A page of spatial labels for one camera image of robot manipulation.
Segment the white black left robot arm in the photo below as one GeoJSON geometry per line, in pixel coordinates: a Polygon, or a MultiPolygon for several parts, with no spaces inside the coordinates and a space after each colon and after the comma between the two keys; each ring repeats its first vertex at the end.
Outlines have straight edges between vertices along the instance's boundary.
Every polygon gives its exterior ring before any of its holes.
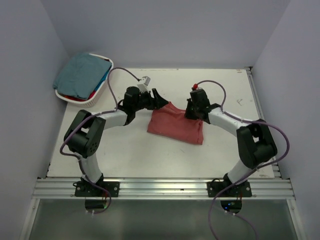
{"type": "Polygon", "coordinates": [[[92,113],[80,110],[66,131],[62,147],[68,147],[68,156],[77,159],[82,176],[73,183],[76,197],[116,198],[119,195],[118,181],[105,181],[99,168],[96,152],[105,130],[130,124],[136,112],[159,110],[169,102],[153,88],[141,91],[131,86],[126,89],[122,100],[117,102],[116,109],[92,113]]]}

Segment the salmon pink t shirt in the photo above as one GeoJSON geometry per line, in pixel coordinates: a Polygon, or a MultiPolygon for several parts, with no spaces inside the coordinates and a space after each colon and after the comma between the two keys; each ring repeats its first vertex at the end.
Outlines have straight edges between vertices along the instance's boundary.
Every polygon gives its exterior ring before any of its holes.
{"type": "Polygon", "coordinates": [[[152,112],[147,132],[188,144],[202,145],[203,125],[202,120],[185,118],[185,111],[169,102],[152,112]]]}

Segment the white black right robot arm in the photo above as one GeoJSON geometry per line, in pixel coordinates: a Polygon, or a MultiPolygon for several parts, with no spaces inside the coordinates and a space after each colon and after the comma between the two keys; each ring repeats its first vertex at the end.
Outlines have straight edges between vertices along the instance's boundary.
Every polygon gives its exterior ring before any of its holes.
{"type": "Polygon", "coordinates": [[[211,104],[205,90],[192,88],[184,117],[190,120],[202,120],[217,126],[236,137],[239,161],[223,176],[223,180],[213,179],[207,182],[209,197],[221,192],[221,197],[251,197],[251,185],[244,175],[269,161],[278,153],[273,136],[264,120],[241,120],[225,113],[222,106],[211,104]]]}

